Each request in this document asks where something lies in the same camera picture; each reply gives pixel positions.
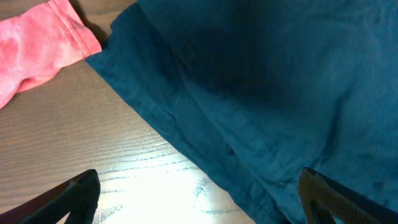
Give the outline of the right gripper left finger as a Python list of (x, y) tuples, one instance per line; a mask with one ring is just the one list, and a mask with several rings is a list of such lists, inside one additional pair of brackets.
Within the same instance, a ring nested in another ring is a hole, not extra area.
[(93, 223), (100, 197), (100, 181), (88, 169), (22, 205), (1, 214), (1, 223)]

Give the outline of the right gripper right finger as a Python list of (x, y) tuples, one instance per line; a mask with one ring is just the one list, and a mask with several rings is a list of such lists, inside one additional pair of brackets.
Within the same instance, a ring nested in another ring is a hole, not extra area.
[(304, 167), (298, 194), (309, 224), (395, 224), (397, 212), (360, 195), (335, 180)]

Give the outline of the red printed t-shirt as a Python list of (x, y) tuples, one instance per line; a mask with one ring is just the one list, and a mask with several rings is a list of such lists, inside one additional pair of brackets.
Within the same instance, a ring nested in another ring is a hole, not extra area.
[(51, 0), (1, 21), (1, 106), (101, 51), (68, 0)]

